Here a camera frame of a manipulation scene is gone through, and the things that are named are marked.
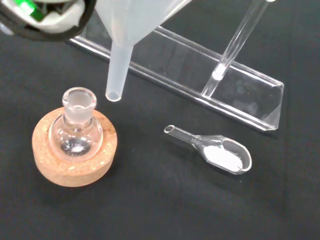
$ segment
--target white funnel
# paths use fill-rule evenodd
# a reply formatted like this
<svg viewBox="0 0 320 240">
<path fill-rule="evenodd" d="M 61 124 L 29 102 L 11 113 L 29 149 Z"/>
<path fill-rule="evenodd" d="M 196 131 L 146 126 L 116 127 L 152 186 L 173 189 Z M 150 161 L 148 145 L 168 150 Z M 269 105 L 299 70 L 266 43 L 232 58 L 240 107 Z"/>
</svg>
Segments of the white funnel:
<svg viewBox="0 0 320 240">
<path fill-rule="evenodd" d="M 97 1 L 95 9 L 112 38 L 105 92 L 108 100 L 121 99 L 134 45 L 189 2 L 191 0 Z"/>
</svg>

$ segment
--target black tabletop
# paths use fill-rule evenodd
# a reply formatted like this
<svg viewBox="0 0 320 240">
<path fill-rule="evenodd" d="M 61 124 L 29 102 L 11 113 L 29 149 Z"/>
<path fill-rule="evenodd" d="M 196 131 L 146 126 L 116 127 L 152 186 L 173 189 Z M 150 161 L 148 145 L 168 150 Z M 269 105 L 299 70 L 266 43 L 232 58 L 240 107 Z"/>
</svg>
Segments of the black tabletop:
<svg viewBox="0 0 320 240">
<path fill-rule="evenodd" d="M 196 22 L 208 10 L 208 1 L 198 0 L 165 26 L 222 53 L 249 1 L 213 2 L 212 19 Z M 319 239 L 320 4 L 276 4 L 237 59 L 285 83 L 281 124 L 272 134 L 132 74 L 122 100 L 111 103 L 106 62 L 65 43 L 0 34 L 0 239 Z M 223 13 L 234 18 L 223 22 Z M 76 86 L 96 94 L 118 148 L 102 179 L 67 188 L 37 170 L 31 138 L 37 122 Z M 164 136 L 170 124 L 242 143 L 252 169 L 231 176 L 209 167 L 190 146 Z"/>
</svg>

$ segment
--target round-bottom flask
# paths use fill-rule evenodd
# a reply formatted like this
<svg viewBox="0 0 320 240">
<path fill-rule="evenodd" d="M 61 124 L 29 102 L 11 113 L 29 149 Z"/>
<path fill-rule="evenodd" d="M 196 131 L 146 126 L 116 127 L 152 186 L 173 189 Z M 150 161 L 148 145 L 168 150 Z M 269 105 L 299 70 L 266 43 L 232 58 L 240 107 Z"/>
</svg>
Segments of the round-bottom flask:
<svg viewBox="0 0 320 240">
<path fill-rule="evenodd" d="M 103 141 L 102 127 L 93 117 L 97 98 L 89 89 L 74 87 L 64 93 L 62 104 L 64 113 L 49 129 L 49 145 L 62 160 L 88 160 L 98 152 Z"/>
</svg>

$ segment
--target acrylic stand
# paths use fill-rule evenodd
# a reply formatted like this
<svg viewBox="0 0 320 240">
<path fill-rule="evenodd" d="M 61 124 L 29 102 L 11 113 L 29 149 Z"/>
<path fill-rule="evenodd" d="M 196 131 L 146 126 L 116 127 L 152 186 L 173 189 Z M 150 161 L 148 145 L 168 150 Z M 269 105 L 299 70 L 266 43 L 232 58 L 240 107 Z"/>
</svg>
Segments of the acrylic stand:
<svg viewBox="0 0 320 240">
<path fill-rule="evenodd" d="M 135 45 L 130 71 L 259 130 L 276 130 L 284 84 L 234 61 L 270 2 L 253 1 L 222 56 L 159 26 Z M 69 42 L 110 59 L 112 40 L 97 14 Z"/>
</svg>

